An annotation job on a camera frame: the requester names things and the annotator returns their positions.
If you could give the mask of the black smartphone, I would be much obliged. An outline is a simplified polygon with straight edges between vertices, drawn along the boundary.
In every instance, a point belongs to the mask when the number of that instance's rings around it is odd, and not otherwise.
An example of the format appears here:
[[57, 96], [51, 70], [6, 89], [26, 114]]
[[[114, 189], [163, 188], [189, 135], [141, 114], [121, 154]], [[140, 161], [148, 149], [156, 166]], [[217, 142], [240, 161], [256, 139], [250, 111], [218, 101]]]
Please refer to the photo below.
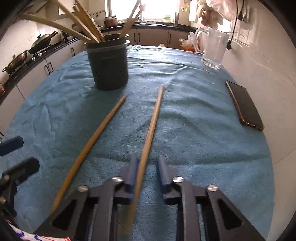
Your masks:
[[263, 131], [264, 124], [247, 89], [231, 81], [226, 81], [225, 85], [233, 100], [241, 125]]

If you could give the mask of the blue towel table cloth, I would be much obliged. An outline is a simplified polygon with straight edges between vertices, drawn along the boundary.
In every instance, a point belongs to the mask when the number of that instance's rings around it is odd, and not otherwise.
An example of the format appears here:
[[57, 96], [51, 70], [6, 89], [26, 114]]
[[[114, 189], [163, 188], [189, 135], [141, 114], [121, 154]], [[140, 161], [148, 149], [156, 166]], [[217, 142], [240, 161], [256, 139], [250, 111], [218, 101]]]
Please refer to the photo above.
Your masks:
[[24, 145], [1, 158], [5, 171], [35, 157], [39, 171], [18, 187], [16, 224], [34, 232], [87, 141], [126, 95], [77, 172], [79, 185], [99, 186], [115, 176], [132, 155], [140, 156], [159, 87], [163, 94], [130, 240], [175, 240], [177, 209], [166, 206], [157, 180], [159, 155], [178, 175], [198, 186], [215, 184], [263, 237], [274, 206], [270, 151], [263, 132], [242, 126], [225, 82], [196, 54], [148, 46], [128, 48], [128, 83], [113, 91], [94, 85], [86, 52], [46, 77], [26, 98], [4, 139], [21, 136]]

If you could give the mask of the black wok on stove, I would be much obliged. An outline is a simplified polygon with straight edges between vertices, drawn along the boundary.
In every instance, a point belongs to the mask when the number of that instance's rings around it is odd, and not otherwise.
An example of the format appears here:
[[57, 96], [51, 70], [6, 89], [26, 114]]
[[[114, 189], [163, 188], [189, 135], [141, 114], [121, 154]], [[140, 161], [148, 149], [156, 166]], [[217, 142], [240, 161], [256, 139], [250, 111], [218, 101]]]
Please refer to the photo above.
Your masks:
[[31, 48], [28, 50], [30, 54], [36, 54], [37, 52], [47, 48], [51, 42], [51, 39], [55, 37], [59, 32], [54, 31], [51, 34], [45, 34], [38, 37], [38, 39], [32, 44]]

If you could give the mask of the kitchen window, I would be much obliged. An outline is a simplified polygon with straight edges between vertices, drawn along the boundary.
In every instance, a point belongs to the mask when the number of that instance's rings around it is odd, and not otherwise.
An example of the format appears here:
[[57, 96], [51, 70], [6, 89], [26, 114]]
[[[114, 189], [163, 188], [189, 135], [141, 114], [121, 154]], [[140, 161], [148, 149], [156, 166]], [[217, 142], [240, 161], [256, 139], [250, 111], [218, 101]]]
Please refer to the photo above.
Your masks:
[[[127, 19], [137, 1], [105, 1], [106, 15], [117, 16], [119, 20]], [[175, 13], [179, 11], [180, 1], [140, 1], [139, 6], [136, 8], [135, 16], [140, 7], [143, 8], [140, 16], [145, 20], [173, 20]]]

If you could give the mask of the clear glass mug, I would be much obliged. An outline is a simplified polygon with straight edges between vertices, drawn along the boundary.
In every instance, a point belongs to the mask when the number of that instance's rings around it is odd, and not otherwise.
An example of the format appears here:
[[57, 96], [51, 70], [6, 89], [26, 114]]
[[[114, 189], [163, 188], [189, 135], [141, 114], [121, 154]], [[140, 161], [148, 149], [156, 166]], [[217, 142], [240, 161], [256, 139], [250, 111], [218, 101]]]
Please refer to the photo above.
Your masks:
[[203, 54], [201, 62], [212, 69], [219, 70], [226, 51], [229, 34], [213, 28], [196, 30], [196, 37], [199, 38], [201, 33], [207, 35], [206, 46], [199, 52]]

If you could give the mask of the brown clay pot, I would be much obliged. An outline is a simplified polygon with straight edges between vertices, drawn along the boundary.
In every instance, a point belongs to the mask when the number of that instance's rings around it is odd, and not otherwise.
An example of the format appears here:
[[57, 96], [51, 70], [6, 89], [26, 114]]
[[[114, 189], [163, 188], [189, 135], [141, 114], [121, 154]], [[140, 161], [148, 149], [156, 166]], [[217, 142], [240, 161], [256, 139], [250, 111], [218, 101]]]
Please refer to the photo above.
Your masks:
[[111, 28], [118, 26], [117, 16], [107, 16], [104, 18], [104, 26], [105, 28]]

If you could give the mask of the dark perforated utensil holder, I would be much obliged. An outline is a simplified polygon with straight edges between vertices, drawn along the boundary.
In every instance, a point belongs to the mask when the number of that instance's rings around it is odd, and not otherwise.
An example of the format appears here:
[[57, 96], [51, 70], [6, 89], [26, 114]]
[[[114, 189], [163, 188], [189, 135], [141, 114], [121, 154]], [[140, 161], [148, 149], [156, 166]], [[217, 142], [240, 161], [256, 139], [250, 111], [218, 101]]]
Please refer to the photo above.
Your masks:
[[85, 43], [94, 83], [99, 90], [115, 90], [128, 82], [127, 46], [130, 41], [119, 34], [105, 36], [105, 41]]

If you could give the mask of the hanging plastic bag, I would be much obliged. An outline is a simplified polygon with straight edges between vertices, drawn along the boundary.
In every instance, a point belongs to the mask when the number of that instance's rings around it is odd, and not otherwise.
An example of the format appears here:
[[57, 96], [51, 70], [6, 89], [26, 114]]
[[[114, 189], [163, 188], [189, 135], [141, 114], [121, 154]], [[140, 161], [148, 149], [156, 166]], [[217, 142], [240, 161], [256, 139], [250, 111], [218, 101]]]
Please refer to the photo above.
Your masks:
[[238, 15], [237, 1], [198, 1], [196, 15], [205, 27], [217, 29], [223, 20], [233, 21]]

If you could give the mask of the steel pot with lid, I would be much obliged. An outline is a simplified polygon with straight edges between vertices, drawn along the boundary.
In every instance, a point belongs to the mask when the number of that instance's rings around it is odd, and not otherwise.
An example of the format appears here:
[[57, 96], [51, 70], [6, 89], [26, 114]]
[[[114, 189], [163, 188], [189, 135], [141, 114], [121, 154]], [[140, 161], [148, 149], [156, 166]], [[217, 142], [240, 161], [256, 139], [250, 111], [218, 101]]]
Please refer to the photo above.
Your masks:
[[7, 66], [5, 66], [2, 72], [6, 72], [8, 74], [14, 73], [18, 67], [25, 63], [27, 56], [28, 51], [23, 51], [21, 54], [16, 56]]

